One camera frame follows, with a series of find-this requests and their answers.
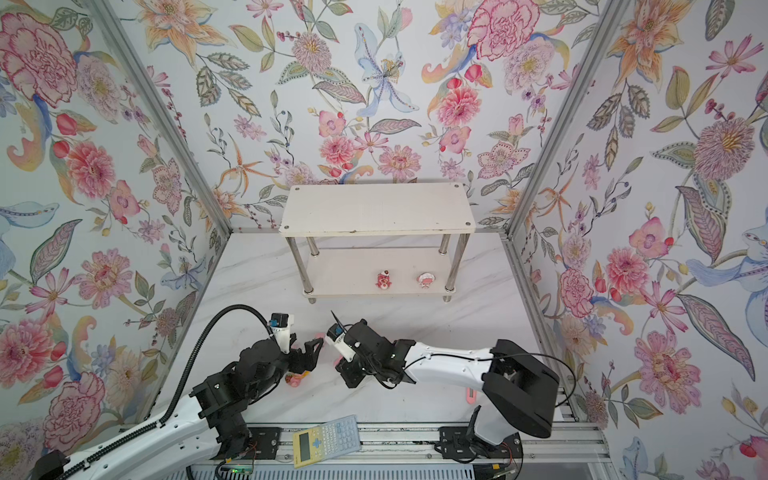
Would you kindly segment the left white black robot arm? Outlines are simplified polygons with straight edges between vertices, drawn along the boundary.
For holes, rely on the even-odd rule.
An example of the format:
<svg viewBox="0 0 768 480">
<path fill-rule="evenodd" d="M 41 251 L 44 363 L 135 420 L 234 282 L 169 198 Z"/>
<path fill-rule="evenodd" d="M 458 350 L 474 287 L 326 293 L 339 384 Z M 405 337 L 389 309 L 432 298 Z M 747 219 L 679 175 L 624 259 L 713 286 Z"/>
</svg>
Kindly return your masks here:
<svg viewBox="0 0 768 480">
<path fill-rule="evenodd" d="M 283 352 L 266 339 L 184 392 L 165 413 L 114 439 L 71 456 L 54 450 L 38 459 L 31 479 L 159 479 L 197 462 L 238 457 L 256 443 L 246 410 L 270 394 L 286 374 L 317 365 L 323 340 Z"/>
</svg>

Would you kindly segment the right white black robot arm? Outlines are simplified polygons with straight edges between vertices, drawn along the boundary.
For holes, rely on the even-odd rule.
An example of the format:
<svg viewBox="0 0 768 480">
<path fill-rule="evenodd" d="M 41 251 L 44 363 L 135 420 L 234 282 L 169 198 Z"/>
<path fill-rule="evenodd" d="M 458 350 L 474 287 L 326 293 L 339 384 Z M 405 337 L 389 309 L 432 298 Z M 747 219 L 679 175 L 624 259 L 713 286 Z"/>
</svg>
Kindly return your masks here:
<svg viewBox="0 0 768 480">
<path fill-rule="evenodd" d="M 335 370 L 354 389 L 366 378 L 392 390 L 401 384 L 437 383 L 480 392 L 491 406 L 478 407 L 468 427 L 468 441 L 496 447 L 515 433 L 538 439 L 552 435 L 559 375 L 511 340 L 491 348 L 439 348 L 411 339 L 390 341 L 362 319 L 349 326 L 332 324 L 326 342 L 341 355 Z"/>
</svg>

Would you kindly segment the pink bear with yellow flower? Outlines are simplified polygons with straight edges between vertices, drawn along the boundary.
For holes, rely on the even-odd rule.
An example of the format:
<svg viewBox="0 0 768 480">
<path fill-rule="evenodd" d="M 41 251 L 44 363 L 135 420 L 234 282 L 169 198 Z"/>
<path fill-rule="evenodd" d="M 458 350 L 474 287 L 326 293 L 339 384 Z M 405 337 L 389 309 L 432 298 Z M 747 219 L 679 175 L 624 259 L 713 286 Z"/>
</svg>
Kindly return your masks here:
<svg viewBox="0 0 768 480">
<path fill-rule="evenodd" d="M 310 374 L 309 371 L 305 371 L 303 373 L 297 374 L 297 373 L 288 373 L 284 381 L 286 384 L 288 384 L 292 388 L 298 388 L 302 381 Z"/>
</svg>

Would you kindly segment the pink white round figurine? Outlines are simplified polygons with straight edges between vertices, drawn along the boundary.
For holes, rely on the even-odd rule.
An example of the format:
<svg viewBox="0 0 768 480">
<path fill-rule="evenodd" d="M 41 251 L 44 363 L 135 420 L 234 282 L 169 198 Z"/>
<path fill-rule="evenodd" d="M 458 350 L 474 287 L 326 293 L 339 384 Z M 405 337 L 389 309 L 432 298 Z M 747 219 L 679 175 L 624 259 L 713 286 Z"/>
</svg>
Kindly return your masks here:
<svg viewBox="0 0 768 480">
<path fill-rule="evenodd" d="M 435 275 L 430 272 L 424 272 L 417 277 L 418 285 L 424 289 L 429 288 L 435 280 Z"/>
</svg>

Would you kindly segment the dark pink strawberry bear toy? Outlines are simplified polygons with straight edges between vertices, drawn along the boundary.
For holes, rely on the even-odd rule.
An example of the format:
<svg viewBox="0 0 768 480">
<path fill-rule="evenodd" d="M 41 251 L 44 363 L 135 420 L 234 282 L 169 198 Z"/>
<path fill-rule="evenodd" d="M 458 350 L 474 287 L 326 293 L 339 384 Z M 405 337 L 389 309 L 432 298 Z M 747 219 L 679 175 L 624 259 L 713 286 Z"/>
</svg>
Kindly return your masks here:
<svg viewBox="0 0 768 480">
<path fill-rule="evenodd" d="M 388 290 L 392 285 L 390 273 L 388 270 L 383 270 L 378 273 L 376 286 L 380 290 Z"/>
</svg>

